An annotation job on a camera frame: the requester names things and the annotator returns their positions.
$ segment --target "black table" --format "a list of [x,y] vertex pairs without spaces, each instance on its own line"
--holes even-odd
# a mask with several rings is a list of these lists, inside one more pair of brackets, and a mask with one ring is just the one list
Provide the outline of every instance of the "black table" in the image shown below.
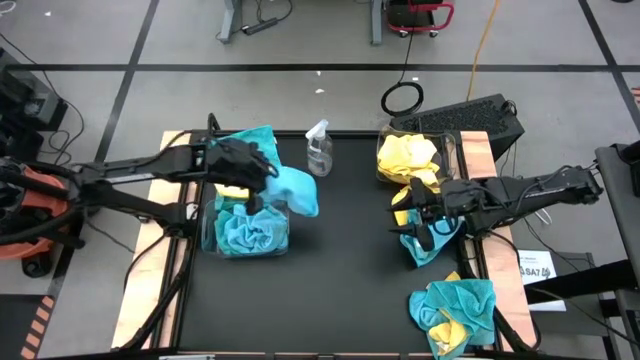
[[[306,169],[301,133],[277,134],[282,163]],[[416,269],[385,209],[402,187],[376,179],[375,133],[333,137],[329,176],[316,178],[320,215],[291,215],[289,252],[226,260],[195,250],[179,324],[184,351],[424,353],[408,296],[459,270],[448,244]],[[214,198],[200,189],[201,204]]]

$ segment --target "clear plastic spray bottle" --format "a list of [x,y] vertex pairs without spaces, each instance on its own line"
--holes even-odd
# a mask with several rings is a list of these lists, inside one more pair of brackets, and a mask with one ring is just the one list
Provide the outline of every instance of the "clear plastic spray bottle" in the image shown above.
[[333,165],[333,141],[327,134],[329,122],[322,119],[307,131],[307,164],[309,171],[316,176],[327,176]]

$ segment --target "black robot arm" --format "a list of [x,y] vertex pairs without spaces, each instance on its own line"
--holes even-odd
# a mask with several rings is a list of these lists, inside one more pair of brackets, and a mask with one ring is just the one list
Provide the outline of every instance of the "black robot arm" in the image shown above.
[[[186,132],[178,134],[170,142]],[[158,204],[114,188],[116,184],[163,179],[174,183],[206,181],[249,189],[245,203],[252,214],[262,208],[258,193],[266,188],[268,176],[278,176],[278,170],[258,150],[256,143],[246,143],[228,138],[213,140],[205,137],[200,144],[165,147],[152,157],[107,163],[78,165],[78,171],[70,171],[50,164],[32,162],[34,170],[69,179],[69,190],[31,179],[17,173],[14,168],[0,167],[0,182],[18,186],[27,191],[69,201],[71,208],[61,219],[54,218],[35,228],[0,235],[0,245],[29,241],[45,236],[61,225],[77,219],[84,209],[106,207],[137,217],[155,220],[165,232],[174,236],[195,235],[196,221],[187,215],[187,205],[180,203]]]
[[[479,235],[554,204],[593,204],[602,193],[589,169],[563,166],[552,174],[517,179],[489,177],[473,180],[449,180],[434,194],[419,179],[411,180],[411,191],[392,211],[415,208],[423,224],[433,225],[447,219],[455,228],[455,219],[465,217],[467,233]],[[408,224],[392,229],[416,236],[425,250],[433,249],[433,238],[423,226]]]

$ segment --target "blue cloth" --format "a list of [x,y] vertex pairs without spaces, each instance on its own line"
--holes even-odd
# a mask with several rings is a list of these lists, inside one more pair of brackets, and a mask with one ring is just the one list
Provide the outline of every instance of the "blue cloth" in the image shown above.
[[271,205],[247,215],[242,204],[222,210],[215,221],[218,248],[225,255],[261,255],[284,252],[289,245],[287,217]]
[[[400,235],[400,242],[402,243],[402,245],[404,245],[404,247],[409,249],[409,252],[413,257],[413,260],[416,262],[416,266],[420,267],[428,264],[431,260],[433,260],[436,257],[436,255],[440,253],[440,250],[442,249],[442,247],[446,243],[448,243],[449,240],[451,240],[451,238],[455,235],[455,233],[458,231],[458,229],[460,228],[460,225],[463,222],[464,222],[464,217],[459,217],[458,226],[456,227],[455,231],[451,232],[451,229],[449,228],[449,224],[447,223],[446,220],[436,221],[435,226],[436,226],[436,229],[438,229],[438,231],[444,234],[451,232],[450,235],[446,235],[446,236],[438,234],[433,230],[433,226],[429,225],[429,230],[431,231],[431,236],[433,236],[433,244],[434,244],[433,250],[431,251],[424,251],[422,249],[422,246],[420,246],[418,239],[413,236]],[[420,220],[420,215],[418,214],[418,210],[416,209],[409,210],[409,223],[413,223],[413,224],[422,223],[422,221]]]
[[[415,291],[409,298],[409,313],[427,333],[427,339],[436,359],[453,359],[460,356],[467,345],[489,345],[495,341],[493,310],[496,294],[491,280],[434,281],[426,291]],[[461,323],[467,340],[450,353],[439,356],[438,345],[428,335],[429,329],[448,322],[441,310]]]
[[267,189],[260,193],[265,203],[285,201],[296,214],[318,216],[318,190],[313,176],[287,166],[278,167],[278,171],[280,176],[267,177]]
[[240,131],[229,136],[221,137],[218,140],[223,140],[226,138],[234,138],[242,140],[246,143],[254,142],[258,144],[258,150],[262,151],[264,156],[273,166],[281,165],[280,158],[278,157],[278,149],[276,147],[275,136],[273,135],[273,128],[271,127],[271,125],[265,125],[257,127],[255,129]]
[[257,143],[258,149],[278,169],[280,176],[277,178],[268,176],[267,188],[259,194],[264,199],[265,204],[284,201],[289,209],[297,214],[308,217],[318,216],[316,181],[304,171],[282,166],[271,125],[237,132],[228,137]]

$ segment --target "gray floor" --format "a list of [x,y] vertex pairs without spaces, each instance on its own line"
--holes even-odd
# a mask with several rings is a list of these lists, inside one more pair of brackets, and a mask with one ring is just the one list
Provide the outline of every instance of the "gray floor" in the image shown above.
[[[295,10],[286,21],[252,37],[239,33],[232,44],[223,46],[214,39],[222,22],[222,1],[160,0],[140,63],[401,64],[404,60],[408,41],[386,29],[382,46],[369,45],[367,5],[349,0],[293,1]],[[21,0],[14,12],[0,18],[0,32],[40,63],[127,64],[149,4],[148,0]],[[451,27],[438,38],[414,39],[410,63],[472,62],[492,1],[457,0],[455,5]],[[591,0],[589,5],[618,64],[640,64],[640,2]],[[265,17],[280,16],[286,2],[267,1],[264,8]],[[247,1],[246,23],[254,23],[254,12],[254,2]],[[578,1],[570,0],[503,1],[480,63],[606,64]],[[378,129],[389,120],[380,109],[380,96],[399,75],[397,71],[139,71],[128,89],[107,159],[153,153],[163,131],[203,127],[209,112],[225,129],[262,124],[308,129],[321,118],[329,119],[333,129]],[[423,109],[428,109],[462,101],[469,75],[423,71],[408,72],[405,78],[417,78],[423,85]],[[121,71],[50,72],[57,90],[86,120],[84,135],[70,148],[74,161],[93,160],[123,76]],[[624,78],[629,87],[640,86],[640,73],[625,73]],[[638,138],[608,72],[478,73],[474,96],[494,93],[517,103],[526,129],[518,142],[517,174],[547,173],[563,164],[587,165],[596,147]],[[392,101],[402,107],[411,103],[411,96],[397,94]],[[77,115],[69,111],[62,128],[77,132]],[[505,173],[511,171],[509,162]],[[125,189],[146,195],[148,184]],[[552,225],[541,226],[535,219],[533,224],[557,250],[590,251],[598,264],[625,257],[606,197],[593,206],[559,205],[549,212]],[[139,228],[135,220],[110,211],[98,214],[95,223],[129,245]],[[513,232],[518,247],[542,248],[521,224]],[[72,258],[42,357],[107,351],[111,344],[131,254],[91,230],[83,236],[89,243]],[[28,280],[16,263],[1,263],[0,273],[2,293],[44,293],[49,287],[50,278]],[[543,349],[604,357],[600,343],[577,337],[545,334]]]

